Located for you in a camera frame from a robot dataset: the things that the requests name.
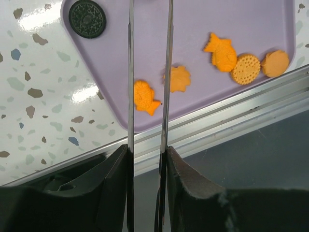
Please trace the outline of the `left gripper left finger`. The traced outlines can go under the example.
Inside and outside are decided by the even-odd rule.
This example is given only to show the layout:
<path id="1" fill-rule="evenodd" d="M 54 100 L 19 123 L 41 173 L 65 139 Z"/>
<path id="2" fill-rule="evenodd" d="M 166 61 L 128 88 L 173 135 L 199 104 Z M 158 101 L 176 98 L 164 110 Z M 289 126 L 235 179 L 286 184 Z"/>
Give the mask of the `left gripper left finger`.
<path id="1" fill-rule="evenodd" d="M 3 232 L 120 232 L 127 145 L 27 183 L 0 189 Z"/>

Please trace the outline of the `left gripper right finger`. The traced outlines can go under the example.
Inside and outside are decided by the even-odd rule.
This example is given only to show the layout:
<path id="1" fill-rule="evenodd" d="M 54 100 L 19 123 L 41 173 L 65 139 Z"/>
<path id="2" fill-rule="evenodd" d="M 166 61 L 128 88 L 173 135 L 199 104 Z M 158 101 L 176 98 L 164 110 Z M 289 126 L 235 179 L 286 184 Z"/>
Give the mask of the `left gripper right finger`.
<path id="1" fill-rule="evenodd" d="M 224 188 L 167 149 L 167 189 L 173 232 L 307 232 L 309 192 Z"/>

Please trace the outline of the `metal tongs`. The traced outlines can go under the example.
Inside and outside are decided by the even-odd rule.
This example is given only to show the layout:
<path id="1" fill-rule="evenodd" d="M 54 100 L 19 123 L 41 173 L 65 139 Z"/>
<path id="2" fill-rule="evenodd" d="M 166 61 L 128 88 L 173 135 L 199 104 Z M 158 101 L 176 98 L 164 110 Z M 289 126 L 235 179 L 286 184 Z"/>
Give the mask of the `metal tongs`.
<path id="1" fill-rule="evenodd" d="M 173 48 L 173 1 L 169 1 L 164 103 L 159 160 L 159 188 L 157 192 L 154 231 L 163 231 L 165 222 L 165 194 L 167 179 L 167 149 L 169 125 L 169 96 Z M 128 23 L 128 165 L 127 165 L 127 228 L 134 231 L 134 1 L 129 2 Z"/>

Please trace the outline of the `orange dotted round cookie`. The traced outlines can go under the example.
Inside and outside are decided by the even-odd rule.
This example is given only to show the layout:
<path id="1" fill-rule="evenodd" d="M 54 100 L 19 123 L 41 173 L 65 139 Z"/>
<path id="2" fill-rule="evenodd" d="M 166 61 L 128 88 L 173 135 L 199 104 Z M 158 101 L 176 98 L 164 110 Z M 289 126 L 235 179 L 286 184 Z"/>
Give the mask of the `orange dotted round cookie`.
<path id="1" fill-rule="evenodd" d="M 239 85 L 248 85 L 253 82 L 260 73 L 260 61 L 252 54 L 244 54 L 237 57 L 237 63 L 230 72 L 234 82 Z"/>

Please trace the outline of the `black sandwich cookie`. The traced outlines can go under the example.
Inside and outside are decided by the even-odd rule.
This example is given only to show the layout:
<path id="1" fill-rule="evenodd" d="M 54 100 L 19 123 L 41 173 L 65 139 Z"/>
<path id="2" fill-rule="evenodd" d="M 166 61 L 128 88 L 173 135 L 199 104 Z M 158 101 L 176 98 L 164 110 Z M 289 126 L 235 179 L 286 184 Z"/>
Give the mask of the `black sandwich cookie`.
<path id="1" fill-rule="evenodd" d="M 79 36 L 94 39 L 100 36 L 107 25 L 104 10 L 92 0 L 78 0 L 69 9 L 69 23 Z"/>

